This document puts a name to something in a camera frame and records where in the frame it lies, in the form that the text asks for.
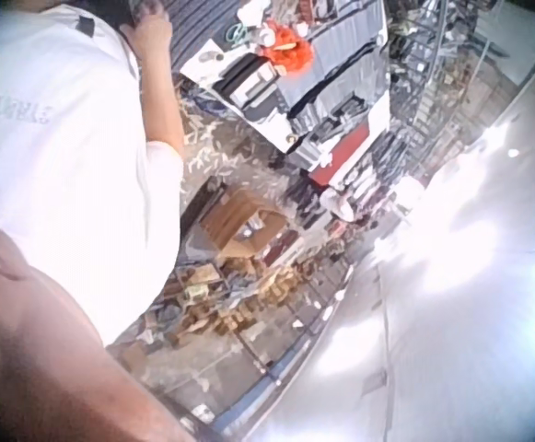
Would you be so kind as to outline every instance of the brown box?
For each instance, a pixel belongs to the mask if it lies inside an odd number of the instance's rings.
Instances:
[[[236,239],[241,228],[255,215],[264,227],[250,238]],[[287,218],[264,198],[246,189],[233,188],[202,219],[201,226],[220,250],[220,257],[250,258],[286,228]]]

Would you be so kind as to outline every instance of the black item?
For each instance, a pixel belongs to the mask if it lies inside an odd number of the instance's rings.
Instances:
[[[240,24],[240,20],[238,20],[236,15],[233,15],[227,19],[224,23],[224,26],[222,26],[222,28],[220,28],[218,32],[212,36],[212,40],[222,51],[228,52],[233,49],[233,43],[231,41],[227,41],[227,31],[237,24]]]
[[[83,32],[90,39],[95,35],[95,20],[89,17],[79,16],[79,22],[76,24],[76,30]]]
[[[145,0],[137,2],[134,11]],[[161,0],[169,12],[173,25],[171,62],[173,72],[181,68],[212,39],[229,20],[236,16],[239,0]],[[119,30],[121,24],[134,26],[129,0],[72,0],[71,6],[80,7]]]
[[[134,26],[128,0],[71,0],[65,3],[90,12],[116,30],[122,24]]]
[[[322,81],[317,83],[311,90],[309,90],[288,112],[287,118],[289,120],[296,118],[296,116],[316,97],[319,93],[326,88],[330,83],[332,83],[336,78],[338,78],[344,71],[349,69],[353,64],[357,63],[359,59],[368,53],[372,53],[376,48],[375,41],[369,41],[364,44],[357,52],[355,52],[351,57],[349,57],[343,64],[332,69]]]
[[[273,109],[279,106],[280,100],[277,97],[277,91],[270,94],[266,99],[261,101],[256,107],[245,106],[244,116],[250,122],[258,122],[271,115]]]
[[[162,0],[173,24],[171,60],[173,71],[198,53],[240,8],[239,0]]]
[[[207,214],[226,190],[226,184],[218,177],[208,178],[187,204],[180,218],[180,241],[188,236],[193,226]]]
[[[222,80],[214,83],[214,90],[223,99],[232,102],[230,95],[267,62],[268,59],[265,57],[260,57],[254,53],[246,53],[222,75]]]

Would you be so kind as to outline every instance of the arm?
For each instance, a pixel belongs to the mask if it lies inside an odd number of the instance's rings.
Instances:
[[[107,354],[77,308],[0,232],[1,435],[192,442]]]
[[[143,119],[146,141],[161,141],[183,155],[183,123],[171,76],[172,27],[162,6],[143,7],[136,29],[123,25],[142,66]]]

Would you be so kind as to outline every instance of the bright light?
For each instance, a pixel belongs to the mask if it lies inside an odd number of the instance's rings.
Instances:
[[[502,124],[498,127],[490,127],[484,131],[483,139],[486,141],[486,147],[489,151],[495,151],[505,145],[506,131],[508,124]]]
[[[349,440],[353,440],[352,438],[347,438],[346,436],[342,436],[338,433],[338,429],[334,432],[334,434],[324,434],[321,431],[314,432],[314,433],[303,433],[299,435],[277,435],[277,436],[271,436],[268,439],[268,442],[281,442],[284,440],[285,442],[348,442]]]
[[[332,342],[319,361],[323,375],[344,372],[362,362],[379,343],[383,325],[370,318],[353,327],[343,327],[332,336]]]
[[[421,199],[425,193],[425,187],[420,181],[406,175],[398,181],[393,188],[396,192],[396,201],[394,203],[406,207],[407,209],[412,209],[416,203]]]
[[[345,289],[339,290],[337,293],[334,294],[334,298],[339,302],[342,301],[344,299],[345,292],[346,292]]]
[[[434,292],[442,291],[472,278],[490,263],[495,243],[496,229],[486,222],[478,222],[447,235],[441,247],[430,257],[427,288]]]
[[[442,253],[451,238],[449,226],[457,213],[480,191],[486,169],[476,153],[460,155],[437,176],[423,199],[409,215],[413,228],[400,238],[398,246],[405,254],[405,265]]]
[[[326,307],[324,313],[322,313],[322,320],[329,320],[332,314],[332,306]]]
[[[355,271],[355,267],[351,264],[349,268],[347,269],[346,275],[344,276],[345,282],[349,281],[349,278],[351,277],[354,271]]]
[[[374,241],[374,253],[377,261],[384,262],[390,259],[392,247],[387,240],[376,238]]]

